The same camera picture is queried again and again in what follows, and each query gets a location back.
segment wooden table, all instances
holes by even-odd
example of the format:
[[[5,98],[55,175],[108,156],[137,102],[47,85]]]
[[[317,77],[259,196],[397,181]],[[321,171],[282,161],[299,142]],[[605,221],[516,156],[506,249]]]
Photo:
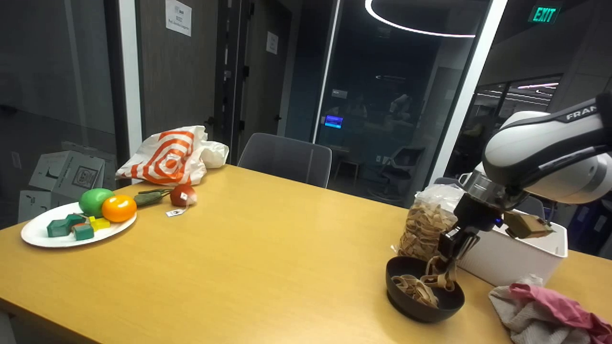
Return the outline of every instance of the wooden table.
[[[97,343],[506,343],[489,286],[460,274],[466,303],[420,326],[384,297],[405,211],[234,167],[198,205],[139,211],[114,240],[66,251],[0,232],[0,299]],[[571,253],[548,288],[612,320],[612,265]]]

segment pink cloth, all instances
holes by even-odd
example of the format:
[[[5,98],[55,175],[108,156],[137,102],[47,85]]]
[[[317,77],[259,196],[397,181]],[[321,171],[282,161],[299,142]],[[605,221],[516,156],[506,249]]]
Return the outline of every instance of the pink cloth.
[[[510,286],[510,295],[519,305],[535,303],[565,328],[588,333],[594,344],[612,344],[612,328],[607,324],[554,291],[514,284]]]

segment bowl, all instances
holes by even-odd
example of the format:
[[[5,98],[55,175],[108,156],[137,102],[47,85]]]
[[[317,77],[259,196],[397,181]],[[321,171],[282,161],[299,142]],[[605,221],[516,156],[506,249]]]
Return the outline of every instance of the bowl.
[[[391,282],[393,276],[405,276],[405,274],[422,278],[424,270],[426,270],[426,263],[420,263],[414,259],[395,257],[387,261],[386,297],[399,314],[420,324],[437,324],[456,314],[456,311],[460,311],[464,297],[458,284],[451,293],[433,290],[433,295],[437,297],[437,309],[430,309],[403,295]]]

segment plastic bag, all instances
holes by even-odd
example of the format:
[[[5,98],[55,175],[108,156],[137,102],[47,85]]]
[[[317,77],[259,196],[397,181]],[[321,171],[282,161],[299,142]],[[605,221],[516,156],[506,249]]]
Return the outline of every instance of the plastic bag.
[[[424,263],[435,257],[439,236],[456,223],[452,209],[460,196],[458,188],[435,184],[418,194],[407,211],[397,253]]]
[[[229,156],[225,146],[206,142],[206,139],[204,127],[181,127],[152,135],[116,171],[116,177],[156,186],[196,186],[202,182],[208,165],[208,169],[219,169]]]

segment glass wall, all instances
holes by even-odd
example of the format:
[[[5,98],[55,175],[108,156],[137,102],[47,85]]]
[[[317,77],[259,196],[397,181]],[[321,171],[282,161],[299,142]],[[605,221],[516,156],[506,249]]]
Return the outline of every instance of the glass wall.
[[[410,204],[431,173],[487,10],[489,0],[342,3],[315,137],[334,152],[330,188]]]
[[[0,228],[110,186],[118,152],[104,0],[0,12]]]

